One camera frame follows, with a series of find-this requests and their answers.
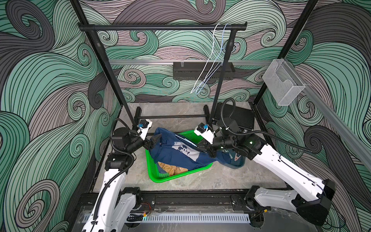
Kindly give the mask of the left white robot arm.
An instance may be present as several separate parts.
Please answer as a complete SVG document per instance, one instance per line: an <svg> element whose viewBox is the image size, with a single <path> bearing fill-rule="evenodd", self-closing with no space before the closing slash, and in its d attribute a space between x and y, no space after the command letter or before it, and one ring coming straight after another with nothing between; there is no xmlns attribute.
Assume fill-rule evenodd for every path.
<svg viewBox="0 0 371 232"><path fill-rule="evenodd" d="M134 152L140 148L152 149L161 136L147 138L153 124L149 119L140 120L133 128L119 118L116 121L123 126L111 129L113 152L105 162L103 184L83 232L120 232L131 217L131 211L142 205L140 188L123 185L136 160Z"/></svg>

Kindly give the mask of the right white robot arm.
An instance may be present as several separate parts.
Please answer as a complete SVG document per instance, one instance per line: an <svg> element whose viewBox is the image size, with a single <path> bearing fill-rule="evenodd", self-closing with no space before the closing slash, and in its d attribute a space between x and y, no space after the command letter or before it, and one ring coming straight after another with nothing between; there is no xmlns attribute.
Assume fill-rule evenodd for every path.
<svg viewBox="0 0 371 232"><path fill-rule="evenodd" d="M259 137L259 134L269 136L269 133L260 130L242 132L231 116L224 115L227 102L232 102L232 107L236 107L233 98L221 104L220 136L216 136L216 131L203 123L194 130L203 138L198 148L212 158L219 151L232 149L236 154L269 169L292 188L276 190L253 186L245 196L248 209L262 213L269 207L275 207L297 213L316 226L326 224L336 184L330 179L322 180L304 171Z"/></svg>

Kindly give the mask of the white wire hanger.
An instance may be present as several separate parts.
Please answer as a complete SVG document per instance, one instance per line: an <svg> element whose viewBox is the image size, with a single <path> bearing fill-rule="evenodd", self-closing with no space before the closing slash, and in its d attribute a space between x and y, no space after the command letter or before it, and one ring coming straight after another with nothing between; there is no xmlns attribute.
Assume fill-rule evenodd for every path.
<svg viewBox="0 0 371 232"><path fill-rule="evenodd" d="M214 29L213 29L213 33L212 33L212 50L211 50L211 53L210 53L210 55L209 55L207 61L205 62L205 65L204 65L203 69L201 70L200 75L198 76L198 78L197 78L196 81L195 81L195 84L194 84L194 86L193 86L193 88L192 88L192 90L191 90L191 92L190 92L191 94L192 94L193 92L196 91L196 85L197 85L197 83L199 82L201 76L203 75L203 72L205 71L205 68L206 68L206 66L207 66L207 63L209 62L210 58L212 57L212 55L213 55L213 53L214 53L214 46L215 46L214 34L215 34L215 31L216 31L216 29L217 29L217 27L218 27L219 25L220 25L219 23L216 24L215 27L214 27Z"/></svg>

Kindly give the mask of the dark navy t-shirt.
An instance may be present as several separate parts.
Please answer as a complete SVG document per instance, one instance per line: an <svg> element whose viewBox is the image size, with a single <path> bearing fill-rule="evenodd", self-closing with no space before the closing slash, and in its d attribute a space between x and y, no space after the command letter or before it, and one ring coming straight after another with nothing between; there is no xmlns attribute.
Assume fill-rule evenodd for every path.
<svg viewBox="0 0 371 232"><path fill-rule="evenodd" d="M223 164L228 155L211 158L207 153L201 152L198 148L184 144L175 137L175 133L157 128L154 135L162 134L160 141L149 150L150 156L155 162L162 162L188 170L205 167L215 161Z"/></svg>

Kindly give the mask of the tan yellow t-shirt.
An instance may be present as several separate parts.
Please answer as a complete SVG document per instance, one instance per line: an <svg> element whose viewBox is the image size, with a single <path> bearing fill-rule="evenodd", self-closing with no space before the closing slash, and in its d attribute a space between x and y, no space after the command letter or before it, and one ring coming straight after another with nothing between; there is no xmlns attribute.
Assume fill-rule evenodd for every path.
<svg viewBox="0 0 371 232"><path fill-rule="evenodd" d="M162 163L162 162L158 162L157 164L160 167L160 169L163 170L165 173L169 174L169 176L175 176L175 175L188 172L188 169L186 168L169 165L169 164Z"/></svg>

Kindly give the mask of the light blue wire hanger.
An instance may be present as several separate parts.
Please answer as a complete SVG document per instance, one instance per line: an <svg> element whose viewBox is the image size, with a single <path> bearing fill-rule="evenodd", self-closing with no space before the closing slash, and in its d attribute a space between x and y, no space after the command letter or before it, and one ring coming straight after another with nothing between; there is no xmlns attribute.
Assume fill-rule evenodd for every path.
<svg viewBox="0 0 371 232"><path fill-rule="evenodd" d="M221 62L221 59L219 57L221 56L222 52L225 50L224 34L225 34L225 31L226 31L227 25L225 25L223 27L220 43L214 37L214 41L215 41L214 53L213 53L212 57L210 58L209 62L207 63L207 64L209 64L211 62L211 66L210 66L209 70L207 71L207 73L205 74L204 79L196 86L196 91L195 91L196 94L199 94L201 92L201 90L204 89L204 86L209 81L212 74L214 74L215 71L217 70L217 68L219 68L223 64L223 62Z"/></svg>

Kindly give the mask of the pink clothespin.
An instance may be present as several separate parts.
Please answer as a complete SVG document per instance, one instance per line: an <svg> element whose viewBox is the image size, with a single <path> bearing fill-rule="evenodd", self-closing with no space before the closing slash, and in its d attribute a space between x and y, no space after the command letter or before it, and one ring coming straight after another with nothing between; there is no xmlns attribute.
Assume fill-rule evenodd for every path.
<svg viewBox="0 0 371 232"><path fill-rule="evenodd" d="M240 157L241 157L240 155L236 154L234 157L234 161L238 161Z"/></svg>

